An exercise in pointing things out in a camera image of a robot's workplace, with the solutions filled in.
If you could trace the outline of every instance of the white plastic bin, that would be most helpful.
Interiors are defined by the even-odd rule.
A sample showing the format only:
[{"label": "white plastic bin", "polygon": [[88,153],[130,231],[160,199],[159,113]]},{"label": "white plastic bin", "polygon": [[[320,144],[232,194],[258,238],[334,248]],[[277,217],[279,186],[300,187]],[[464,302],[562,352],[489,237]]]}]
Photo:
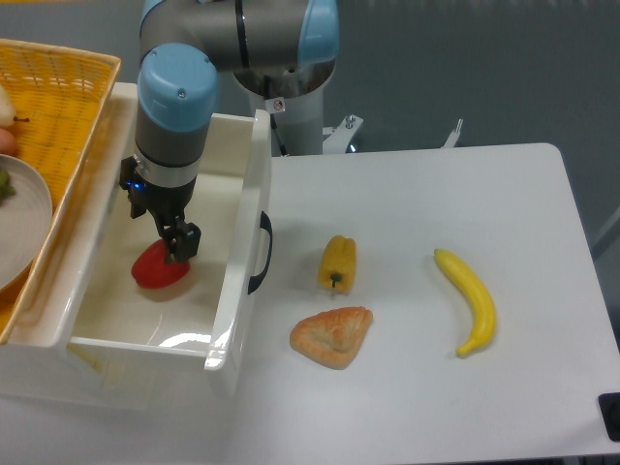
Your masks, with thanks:
[{"label": "white plastic bin", "polygon": [[[114,97],[125,104],[121,119],[133,124],[136,87],[117,84],[110,118]],[[81,183],[82,205],[35,305],[0,347],[8,375],[0,393],[140,408],[162,371],[202,373],[217,394],[234,393],[254,303],[249,287],[260,285],[271,244],[269,116],[213,115],[186,208],[202,231],[199,253],[187,276],[158,291],[141,290],[131,276],[135,259],[159,237],[150,215],[131,219],[116,186],[133,144],[133,127],[124,129],[116,133],[122,140],[106,134],[117,148],[101,150],[93,162],[100,169],[85,172],[92,190]]]}]

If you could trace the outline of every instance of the bin handle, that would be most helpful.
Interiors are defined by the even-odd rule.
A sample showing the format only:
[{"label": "bin handle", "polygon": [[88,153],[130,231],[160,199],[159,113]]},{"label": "bin handle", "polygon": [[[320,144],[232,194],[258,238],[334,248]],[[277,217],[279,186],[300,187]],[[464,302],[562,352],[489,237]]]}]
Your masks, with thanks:
[{"label": "bin handle", "polygon": [[273,248],[273,229],[271,228],[271,220],[269,220],[269,217],[264,211],[261,212],[260,228],[267,231],[267,233],[269,234],[269,250],[267,251],[267,260],[264,264],[263,271],[261,271],[256,276],[250,277],[250,282],[248,283],[248,295],[253,293],[261,286],[261,284],[263,283],[263,279],[267,275],[267,270],[269,269],[269,264],[271,262],[271,249]]}]

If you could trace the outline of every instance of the wicker basket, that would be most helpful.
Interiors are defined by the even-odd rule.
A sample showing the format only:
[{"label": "wicker basket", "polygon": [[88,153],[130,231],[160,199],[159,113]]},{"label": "wicker basket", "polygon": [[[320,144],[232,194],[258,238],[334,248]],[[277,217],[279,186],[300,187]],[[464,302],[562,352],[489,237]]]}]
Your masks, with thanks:
[{"label": "wicker basket", "polygon": [[114,56],[0,39],[0,84],[29,119],[11,128],[16,156],[46,181],[54,211],[29,271],[0,292],[0,344],[32,303],[119,69]]}]

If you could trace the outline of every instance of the bread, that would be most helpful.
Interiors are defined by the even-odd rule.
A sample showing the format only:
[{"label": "bread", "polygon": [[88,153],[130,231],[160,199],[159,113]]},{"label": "bread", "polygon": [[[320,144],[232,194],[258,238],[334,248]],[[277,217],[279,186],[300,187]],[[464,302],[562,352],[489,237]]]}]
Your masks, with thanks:
[{"label": "bread", "polygon": [[291,331],[291,347],[300,354],[335,370],[356,357],[372,312],[364,307],[343,307],[301,320]]}]

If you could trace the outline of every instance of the white plate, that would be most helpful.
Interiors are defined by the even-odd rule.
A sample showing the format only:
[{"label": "white plate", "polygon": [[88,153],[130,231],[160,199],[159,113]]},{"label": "white plate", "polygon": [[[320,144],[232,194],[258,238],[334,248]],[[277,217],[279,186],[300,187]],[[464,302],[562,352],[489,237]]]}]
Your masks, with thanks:
[{"label": "white plate", "polygon": [[0,201],[0,290],[30,265],[51,223],[51,195],[41,175],[28,164],[0,154],[15,195]]}]

